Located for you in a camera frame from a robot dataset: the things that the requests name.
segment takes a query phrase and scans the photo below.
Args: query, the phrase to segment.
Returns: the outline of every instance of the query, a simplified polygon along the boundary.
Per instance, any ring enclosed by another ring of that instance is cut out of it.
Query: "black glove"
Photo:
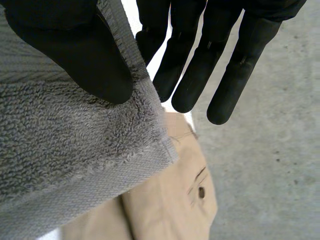
[[[113,104],[133,91],[128,66],[98,0],[0,0],[12,30],[41,51],[85,91]]]
[[[136,41],[146,64],[164,42],[171,4],[172,35],[153,84],[161,102],[172,95],[197,33],[204,12],[199,46],[172,97],[172,106],[180,113],[196,104],[212,74],[242,9],[244,17],[239,39],[223,78],[209,104],[207,118],[224,124],[265,46],[277,34],[283,20],[293,18],[306,0],[136,0],[142,31]]]

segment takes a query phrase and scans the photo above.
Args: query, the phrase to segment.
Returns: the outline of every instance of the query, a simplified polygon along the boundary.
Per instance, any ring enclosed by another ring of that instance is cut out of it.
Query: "glove finger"
[[[187,113],[204,90],[228,41],[231,28],[242,8],[222,5],[210,0],[204,11],[202,36],[199,46],[172,97],[173,108]]]
[[[206,0],[173,0],[171,2],[172,35],[167,42],[153,85],[161,102],[173,93],[190,50],[194,44],[198,22]]]
[[[6,18],[22,40],[51,58],[86,92],[121,104],[132,95],[132,76],[107,22],[96,11],[89,25],[64,31],[22,26],[9,13]]]
[[[136,0],[142,30],[136,36],[141,55],[148,65],[166,38],[171,0]]]
[[[221,125],[228,121],[260,55],[280,25],[281,22],[245,12],[232,57],[207,109],[211,123]]]

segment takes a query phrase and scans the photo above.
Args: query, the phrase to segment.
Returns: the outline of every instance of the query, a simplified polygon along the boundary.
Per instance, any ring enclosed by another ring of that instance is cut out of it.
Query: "gray concrete floor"
[[[211,240],[319,239],[319,6],[309,0],[282,24],[231,119],[216,126],[206,111],[237,42],[238,21],[192,111],[219,206]]]

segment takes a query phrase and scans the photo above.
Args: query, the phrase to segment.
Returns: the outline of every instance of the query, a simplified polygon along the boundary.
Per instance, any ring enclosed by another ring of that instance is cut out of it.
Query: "gray towel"
[[[134,77],[121,105],[79,88],[0,8],[1,239],[41,236],[176,159],[121,1],[99,8]]]

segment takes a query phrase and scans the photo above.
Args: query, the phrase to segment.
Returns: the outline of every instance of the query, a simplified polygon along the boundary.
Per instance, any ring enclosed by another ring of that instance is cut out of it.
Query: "khaki pants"
[[[166,113],[166,120],[179,160],[64,225],[62,239],[209,239],[217,202],[206,160],[184,116]]]

